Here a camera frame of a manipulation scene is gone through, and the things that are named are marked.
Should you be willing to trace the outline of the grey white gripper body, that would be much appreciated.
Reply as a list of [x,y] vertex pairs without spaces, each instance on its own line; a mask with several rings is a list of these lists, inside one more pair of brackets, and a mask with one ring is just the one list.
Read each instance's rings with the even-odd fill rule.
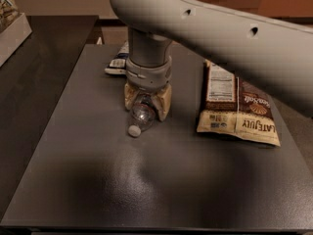
[[130,84],[146,91],[159,91],[171,79],[172,58],[159,67],[143,67],[126,61],[126,77]]

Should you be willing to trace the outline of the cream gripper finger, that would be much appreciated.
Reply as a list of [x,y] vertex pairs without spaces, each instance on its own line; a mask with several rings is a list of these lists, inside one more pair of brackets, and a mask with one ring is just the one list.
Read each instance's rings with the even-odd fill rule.
[[140,89],[129,82],[124,85],[124,104],[127,110],[130,110],[140,92]]
[[172,87],[167,84],[153,96],[153,103],[156,107],[158,119],[165,121],[171,106]]

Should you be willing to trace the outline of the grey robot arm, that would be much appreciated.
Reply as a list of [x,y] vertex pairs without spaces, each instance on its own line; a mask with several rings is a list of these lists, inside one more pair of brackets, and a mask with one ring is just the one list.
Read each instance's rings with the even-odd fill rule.
[[128,81],[147,91],[170,77],[172,40],[313,117],[313,30],[197,0],[110,0],[129,27]]

